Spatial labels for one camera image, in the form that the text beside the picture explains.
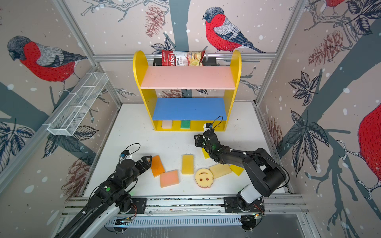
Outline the orange scouring sponge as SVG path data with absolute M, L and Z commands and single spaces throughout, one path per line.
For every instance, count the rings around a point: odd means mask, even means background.
M 162 161 L 161 161 L 161 158 L 159 155 L 156 155 L 152 158 L 152 160 L 151 160 L 151 171 L 152 171 L 154 178 L 165 173 L 165 169 L 164 169 L 164 166 L 162 164 Z

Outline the green scouring sponge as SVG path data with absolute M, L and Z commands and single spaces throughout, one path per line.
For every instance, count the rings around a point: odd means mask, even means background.
M 180 129 L 182 130 L 189 130 L 191 127 L 191 122 L 188 120 L 181 121 Z

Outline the pale pink sponge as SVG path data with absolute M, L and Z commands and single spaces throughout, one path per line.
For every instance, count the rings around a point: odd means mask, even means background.
M 172 128 L 172 126 L 173 126 L 173 121 L 169 121 L 169 120 L 162 121 L 161 127 L 164 130 L 170 130 Z

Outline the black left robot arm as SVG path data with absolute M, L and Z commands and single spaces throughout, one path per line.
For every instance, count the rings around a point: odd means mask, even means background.
M 56 238 L 92 238 L 117 214 L 127 214 L 130 220 L 145 212 L 147 199 L 132 198 L 127 190 L 137 183 L 139 175 L 148 171 L 152 156 L 140 160 L 121 159 L 115 171 L 90 196 L 82 210 L 55 235 Z

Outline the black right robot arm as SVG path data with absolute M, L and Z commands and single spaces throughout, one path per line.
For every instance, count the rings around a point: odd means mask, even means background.
M 289 178 L 284 168 L 274 161 L 263 148 L 241 151 L 222 145 L 210 128 L 194 136 L 195 146 L 206 151 L 216 163 L 243 168 L 251 181 L 238 193 L 238 202 L 252 204 L 261 197 L 269 197 Z

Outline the yellow wooden shelf unit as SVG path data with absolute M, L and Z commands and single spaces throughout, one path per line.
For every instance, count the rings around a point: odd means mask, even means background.
M 242 72 L 239 51 L 228 66 L 152 66 L 137 51 L 133 70 L 155 131 L 203 131 L 206 123 L 226 131 Z M 170 130 L 161 127 L 164 120 L 173 121 Z M 180 129 L 184 120 L 189 130 Z

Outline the small bright yellow sponge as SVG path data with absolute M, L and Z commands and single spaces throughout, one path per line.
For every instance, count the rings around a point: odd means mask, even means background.
M 209 154 L 206 152 L 206 150 L 204 148 L 202 148 L 202 154 L 203 154 L 205 159 L 209 159 L 210 158 Z

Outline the yellow rectangular sponge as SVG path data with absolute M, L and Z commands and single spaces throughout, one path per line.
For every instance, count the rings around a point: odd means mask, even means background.
M 194 174 L 194 156 L 193 155 L 183 155 L 182 156 L 182 169 L 183 175 L 193 175 Z

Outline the salmon pink sponge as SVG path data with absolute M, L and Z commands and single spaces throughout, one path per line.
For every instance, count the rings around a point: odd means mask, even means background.
M 161 188 L 165 188 L 176 184 L 179 184 L 179 176 L 177 170 L 165 172 L 160 175 Z

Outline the cream beige sponge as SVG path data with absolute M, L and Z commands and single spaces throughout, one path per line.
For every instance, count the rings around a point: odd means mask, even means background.
M 214 179 L 220 178 L 232 172 L 228 164 L 216 164 L 209 167 L 209 170 L 212 172 Z

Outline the smiley face sponge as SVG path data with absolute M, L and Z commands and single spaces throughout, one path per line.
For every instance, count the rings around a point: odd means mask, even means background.
M 199 169 L 195 174 L 195 182 L 201 188 L 211 188 L 214 178 L 209 169 Z

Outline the red chips bag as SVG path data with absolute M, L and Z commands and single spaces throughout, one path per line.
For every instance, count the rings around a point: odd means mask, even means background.
M 199 60 L 203 61 L 205 51 L 201 52 L 182 52 L 182 51 L 165 51 L 162 50 L 162 61 L 164 62 L 179 62 L 180 60 Z

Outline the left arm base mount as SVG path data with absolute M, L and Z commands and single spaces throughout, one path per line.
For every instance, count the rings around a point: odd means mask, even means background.
M 118 204 L 120 214 L 139 215 L 144 214 L 147 204 L 147 198 L 126 197 Z

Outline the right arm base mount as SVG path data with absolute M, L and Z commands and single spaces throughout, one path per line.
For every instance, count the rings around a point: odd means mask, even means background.
M 260 213 L 265 212 L 265 202 L 263 197 L 255 199 L 252 203 L 247 203 L 240 197 L 224 197 L 221 205 L 226 213 Z

